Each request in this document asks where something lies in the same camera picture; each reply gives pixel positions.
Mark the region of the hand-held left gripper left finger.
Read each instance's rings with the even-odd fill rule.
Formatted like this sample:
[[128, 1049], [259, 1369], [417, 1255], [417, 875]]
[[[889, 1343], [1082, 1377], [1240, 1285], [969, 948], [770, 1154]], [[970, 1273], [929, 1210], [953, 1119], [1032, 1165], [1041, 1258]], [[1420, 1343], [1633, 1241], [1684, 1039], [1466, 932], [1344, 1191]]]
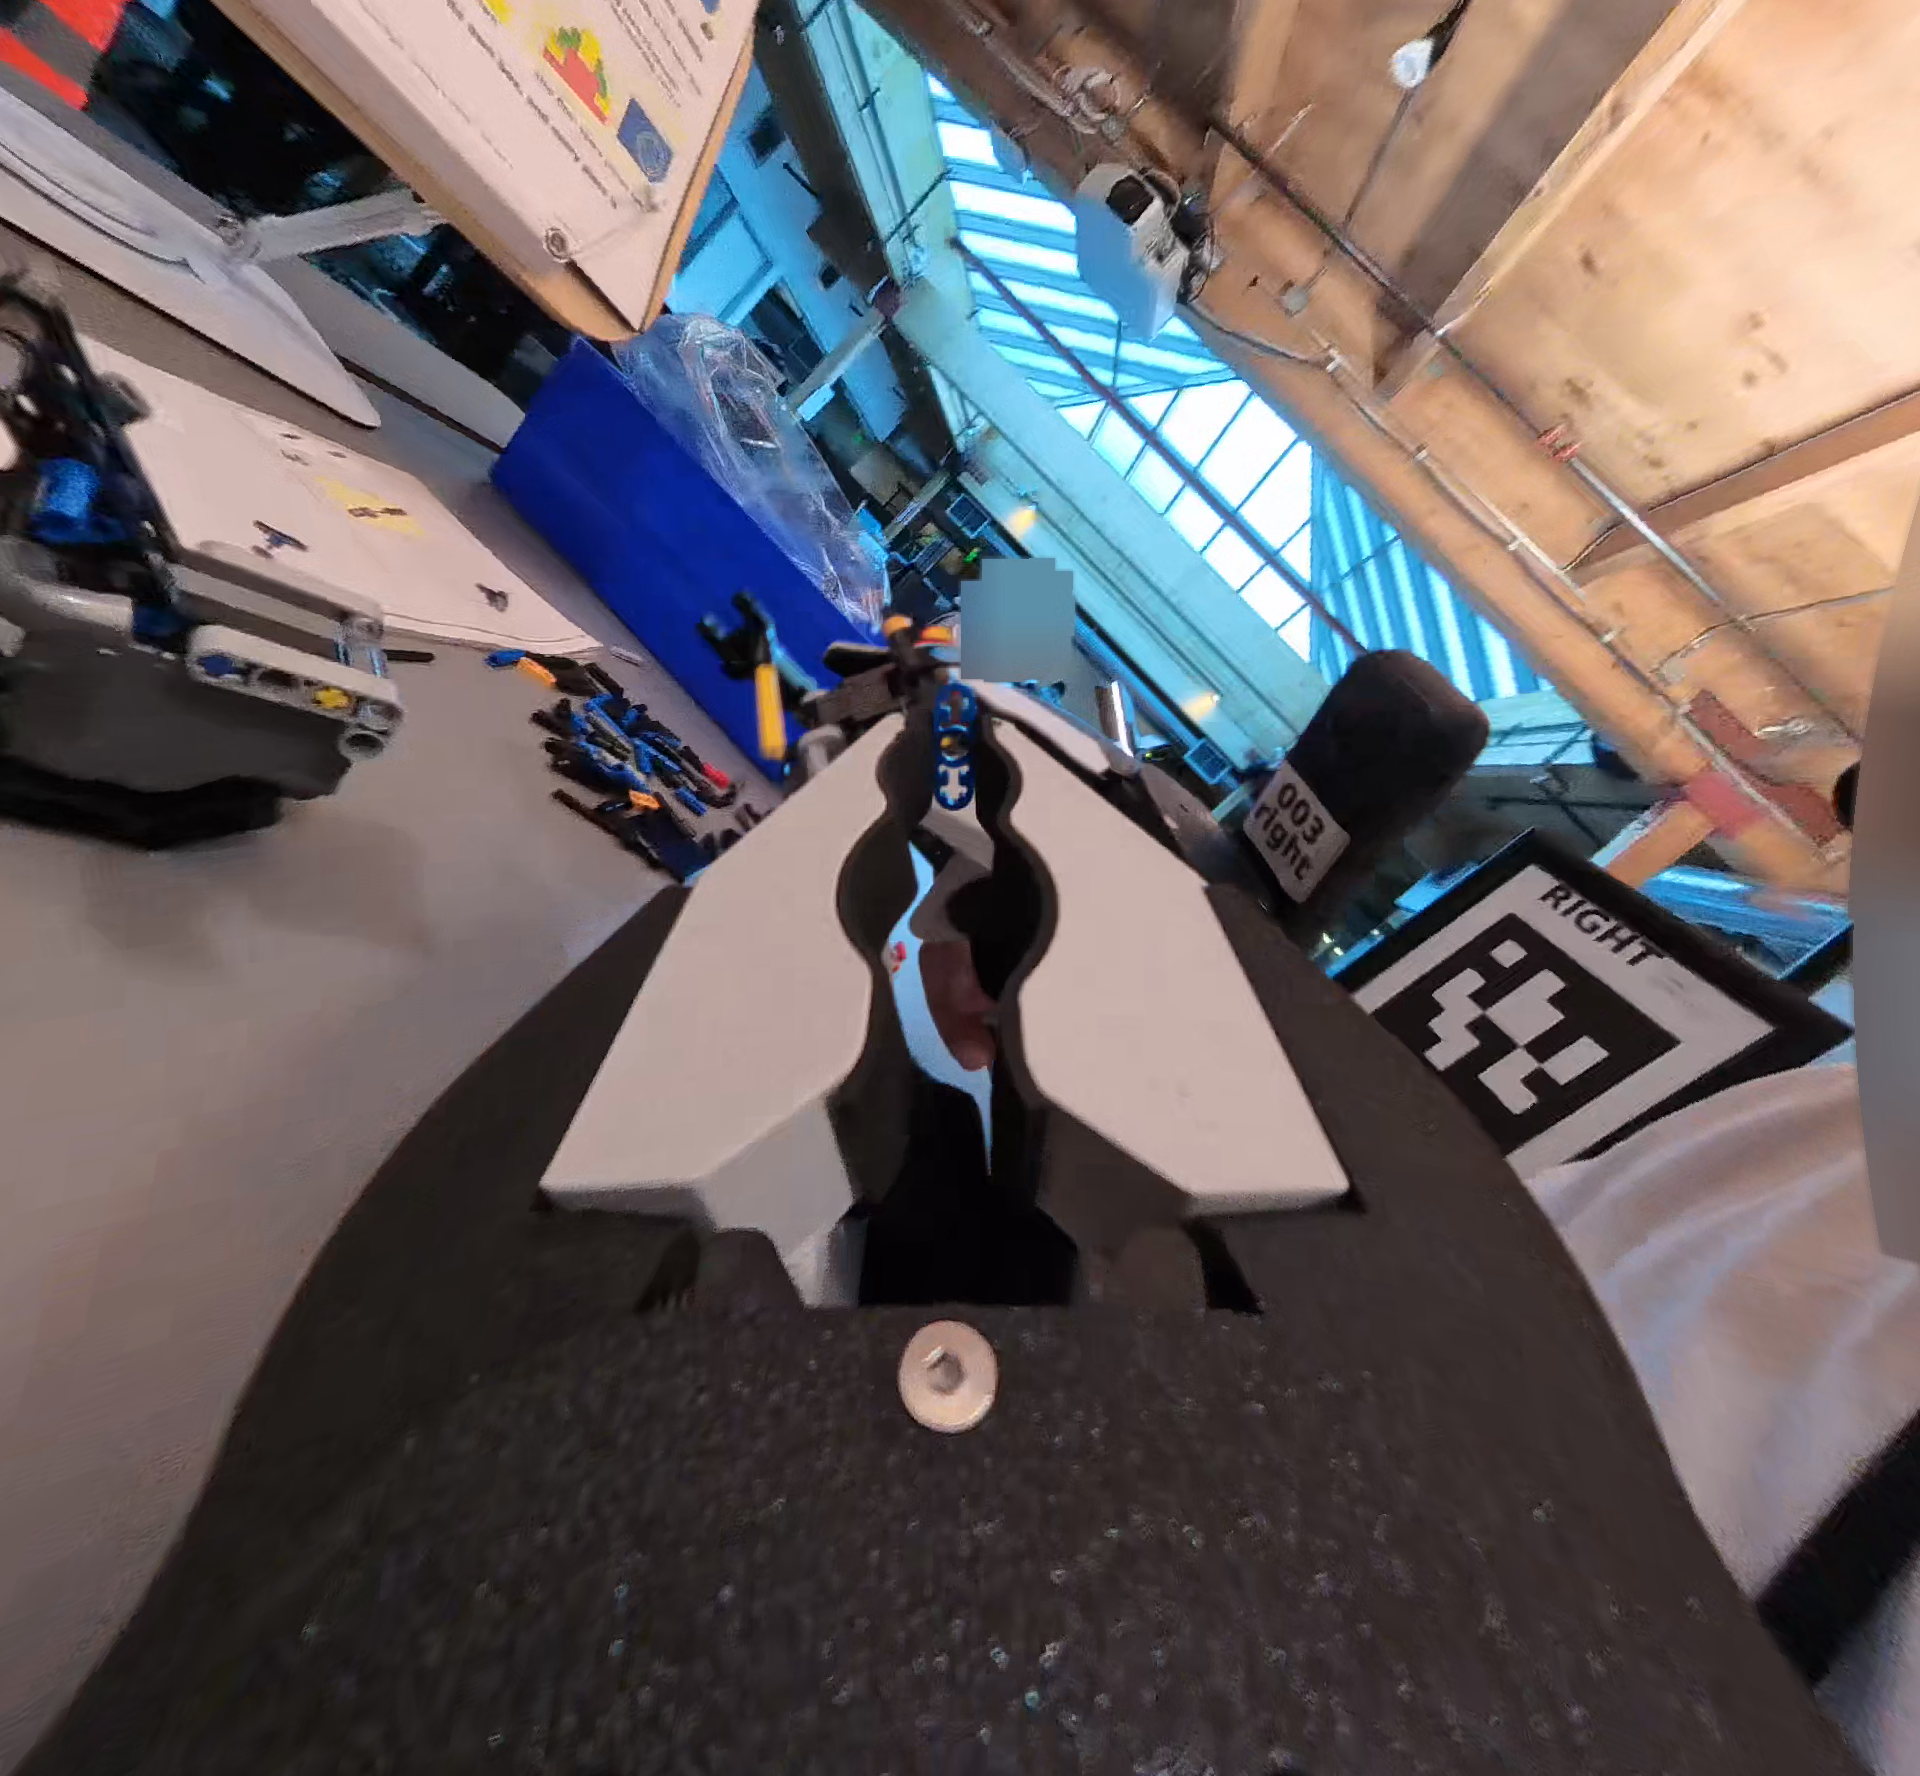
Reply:
[[550, 1206], [760, 1235], [802, 1301], [854, 1300], [851, 1215], [908, 1144], [886, 948], [918, 894], [918, 760], [878, 721], [682, 891], [544, 1168]]

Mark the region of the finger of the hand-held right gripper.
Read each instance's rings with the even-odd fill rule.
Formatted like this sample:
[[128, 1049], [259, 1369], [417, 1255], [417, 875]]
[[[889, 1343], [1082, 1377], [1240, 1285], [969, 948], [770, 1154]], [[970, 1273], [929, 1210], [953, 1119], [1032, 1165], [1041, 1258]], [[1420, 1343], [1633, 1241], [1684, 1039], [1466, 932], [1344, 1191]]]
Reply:
[[916, 963], [929, 948], [973, 948], [969, 891], [984, 880], [984, 829], [913, 827], [908, 847], [916, 895], [897, 929], [903, 956]]
[[1015, 683], [969, 683], [981, 728], [999, 752], [1049, 755], [1082, 783], [1129, 783], [1140, 780], [1140, 757], [1108, 735]]

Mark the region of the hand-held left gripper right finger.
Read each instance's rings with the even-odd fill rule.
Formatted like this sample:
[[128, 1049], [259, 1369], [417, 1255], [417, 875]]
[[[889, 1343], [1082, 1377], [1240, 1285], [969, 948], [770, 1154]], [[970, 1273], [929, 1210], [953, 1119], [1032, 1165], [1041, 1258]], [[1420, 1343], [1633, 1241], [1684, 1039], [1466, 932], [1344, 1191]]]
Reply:
[[1340, 1202], [1350, 1178], [1206, 881], [1016, 723], [1002, 834], [1039, 883], [1004, 1051], [1036, 1206], [1082, 1249]]

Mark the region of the blue thin lego liftarm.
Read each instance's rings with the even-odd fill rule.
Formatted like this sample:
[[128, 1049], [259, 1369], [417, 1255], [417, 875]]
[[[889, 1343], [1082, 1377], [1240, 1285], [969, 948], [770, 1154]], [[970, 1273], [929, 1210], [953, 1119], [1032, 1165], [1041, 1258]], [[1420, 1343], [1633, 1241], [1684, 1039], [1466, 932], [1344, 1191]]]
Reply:
[[961, 814], [975, 804], [978, 787], [977, 749], [982, 706], [970, 683], [947, 679], [931, 701], [932, 801]]

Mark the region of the black yellow lego assembly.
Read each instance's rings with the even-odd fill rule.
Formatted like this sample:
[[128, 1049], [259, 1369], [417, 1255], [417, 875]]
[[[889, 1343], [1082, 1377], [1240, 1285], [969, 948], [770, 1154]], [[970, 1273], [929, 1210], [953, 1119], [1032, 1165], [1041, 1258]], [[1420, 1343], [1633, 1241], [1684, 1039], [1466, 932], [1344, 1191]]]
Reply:
[[753, 748], [777, 774], [796, 765], [804, 738], [832, 732], [852, 741], [897, 709], [924, 709], [932, 728], [938, 683], [964, 682], [959, 628], [948, 617], [889, 613], [880, 642], [834, 639], [809, 670], [789, 654], [767, 608], [741, 590], [732, 596], [732, 615], [705, 613], [698, 635], [728, 679], [749, 683]]

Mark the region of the pile of lego pieces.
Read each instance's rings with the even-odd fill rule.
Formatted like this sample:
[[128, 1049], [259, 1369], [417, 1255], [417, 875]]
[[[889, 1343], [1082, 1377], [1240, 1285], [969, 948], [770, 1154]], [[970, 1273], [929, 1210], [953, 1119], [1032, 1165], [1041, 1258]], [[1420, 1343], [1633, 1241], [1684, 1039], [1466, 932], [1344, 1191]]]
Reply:
[[531, 721], [556, 780], [552, 799], [653, 873], [686, 885], [764, 819], [738, 778], [710, 763], [602, 662], [517, 645], [487, 649], [485, 662], [542, 689]]

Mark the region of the lego instruction booklet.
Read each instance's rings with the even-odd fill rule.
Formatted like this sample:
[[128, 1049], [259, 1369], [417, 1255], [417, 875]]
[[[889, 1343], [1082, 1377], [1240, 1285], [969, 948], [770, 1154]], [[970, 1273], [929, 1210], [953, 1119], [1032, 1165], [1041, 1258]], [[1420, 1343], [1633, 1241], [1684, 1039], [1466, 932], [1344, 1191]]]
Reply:
[[598, 645], [419, 476], [96, 338], [82, 347], [149, 406], [128, 442], [183, 544], [353, 591], [403, 638], [533, 658]]

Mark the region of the grey black lego truck chassis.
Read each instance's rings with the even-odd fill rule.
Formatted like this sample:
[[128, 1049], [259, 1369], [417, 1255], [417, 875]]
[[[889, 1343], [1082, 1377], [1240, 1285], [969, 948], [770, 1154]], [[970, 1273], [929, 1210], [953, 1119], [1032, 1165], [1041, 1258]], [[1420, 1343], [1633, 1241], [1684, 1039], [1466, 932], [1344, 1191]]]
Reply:
[[189, 541], [138, 456], [156, 410], [5, 275], [2, 814], [166, 851], [334, 795], [404, 723], [378, 601]]

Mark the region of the person's right hand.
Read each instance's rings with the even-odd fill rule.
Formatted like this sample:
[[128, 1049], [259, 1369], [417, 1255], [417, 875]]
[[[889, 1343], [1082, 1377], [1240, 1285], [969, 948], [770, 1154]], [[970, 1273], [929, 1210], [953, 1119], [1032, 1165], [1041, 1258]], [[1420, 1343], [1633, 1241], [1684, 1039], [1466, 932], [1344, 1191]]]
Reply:
[[967, 1074], [997, 1064], [997, 996], [977, 967], [967, 937], [922, 939], [918, 972], [924, 1008], [945, 1049]]

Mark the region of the clear plastic bag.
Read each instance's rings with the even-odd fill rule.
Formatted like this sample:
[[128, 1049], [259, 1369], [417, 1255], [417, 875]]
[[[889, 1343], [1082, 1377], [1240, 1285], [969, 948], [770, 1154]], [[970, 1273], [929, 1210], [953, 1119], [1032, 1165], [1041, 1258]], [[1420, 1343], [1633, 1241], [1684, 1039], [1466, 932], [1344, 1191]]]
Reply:
[[710, 313], [663, 313], [613, 350], [647, 412], [749, 514], [824, 599], [877, 632], [893, 591], [880, 537], [787, 406], [777, 364]]

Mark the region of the blue plastic bin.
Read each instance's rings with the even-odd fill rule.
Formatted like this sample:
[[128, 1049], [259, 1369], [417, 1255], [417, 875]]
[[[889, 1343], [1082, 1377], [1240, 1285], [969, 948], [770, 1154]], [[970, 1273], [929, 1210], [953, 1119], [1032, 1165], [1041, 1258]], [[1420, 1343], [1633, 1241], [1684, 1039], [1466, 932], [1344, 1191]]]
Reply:
[[601, 347], [577, 338], [547, 372], [492, 485], [749, 757], [756, 697], [732, 679], [703, 622], [732, 632], [750, 596], [813, 687], [834, 682], [830, 644], [877, 645], [709, 467], [656, 420]]

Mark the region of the white ceiling-mounted device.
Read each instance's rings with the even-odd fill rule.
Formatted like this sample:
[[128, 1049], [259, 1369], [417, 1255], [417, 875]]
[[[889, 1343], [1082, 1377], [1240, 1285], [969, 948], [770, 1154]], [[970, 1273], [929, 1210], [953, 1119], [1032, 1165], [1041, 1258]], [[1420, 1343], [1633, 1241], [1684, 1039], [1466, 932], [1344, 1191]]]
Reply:
[[1077, 272], [1129, 338], [1157, 340], [1219, 269], [1206, 200], [1164, 169], [1098, 161], [1079, 179], [1071, 214]]

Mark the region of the wooden sign board white stand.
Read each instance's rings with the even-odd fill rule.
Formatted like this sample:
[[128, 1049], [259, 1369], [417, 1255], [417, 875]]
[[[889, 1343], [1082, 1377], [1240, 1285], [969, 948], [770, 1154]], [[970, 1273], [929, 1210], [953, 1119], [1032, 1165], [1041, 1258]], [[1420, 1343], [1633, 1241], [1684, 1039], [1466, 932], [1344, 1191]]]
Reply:
[[758, 0], [209, 0], [417, 196], [234, 242], [108, 156], [84, 76], [5, 34], [5, 224], [359, 425], [378, 415], [262, 274], [326, 243], [456, 228], [554, 322], [601, 342], [658, 315], [745, 86]]

